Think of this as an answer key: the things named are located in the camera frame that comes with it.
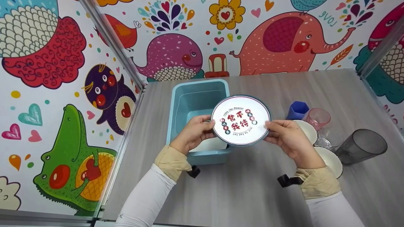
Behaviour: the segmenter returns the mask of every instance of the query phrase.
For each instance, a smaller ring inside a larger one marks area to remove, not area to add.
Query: colorful wallpaper
[[[354,57],[377,39],[372,31],[402,0],[98,3],[147,83],[354,68]]]
[[[404,15],[404,3],[391,10],[373,30],[368,45],[360,50],[353,63],[356,69],[362,67],[372,51]],[[394,123],[404,128],[404,34],[383,57],[376,68],[366,77]]]
[[[1,209],[93,215],[139,93],[94,27],[78,1],[0,2]]]

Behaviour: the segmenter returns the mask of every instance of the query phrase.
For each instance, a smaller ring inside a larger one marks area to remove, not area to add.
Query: blue plastic basin
[[[188,82],[175,86],[171,96],[166,143],[170,144],[192,117],[212,114],[216,104],[228,96],[229,85],[221,79]],[[224,163],[228,153],[229,149],[189,152],[188,162],[191,165]]]

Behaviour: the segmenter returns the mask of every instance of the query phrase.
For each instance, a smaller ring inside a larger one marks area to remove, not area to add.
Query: pink plastic cup
[[[325,109],[313,108],[309,110],[303,120],[319,131],[331,121],[331,115]]]

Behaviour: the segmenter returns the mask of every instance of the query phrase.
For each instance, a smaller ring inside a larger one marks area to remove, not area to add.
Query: beige wrist strap
[[[187,162],[187,156],[168,145],[160,151],[154,164],[175,182],[182,171],[192,170],[191,165]]]
[[[341,191],[338,180],[328,166],[319,169],[298,168],[295,177],[304,181],[300,188],[306,200],[324,198]]]

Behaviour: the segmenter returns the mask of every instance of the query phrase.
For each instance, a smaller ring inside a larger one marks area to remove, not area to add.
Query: orange bird
[[[105,14],[105,16],[107,17],[107,20],[111,24],[114,32],[118,36],[124,48],[127,49],[129,52],[133,51],[132,47],[137,42],[137,29],[141,27],[139,21],[133,21],[135,28],[130,28],[111,15]],[[99,33],[98,29],[94,29],[97,32],[98,36],[102,39],[102,41],[108,46],[107,42],[105,41],[101,33]]]

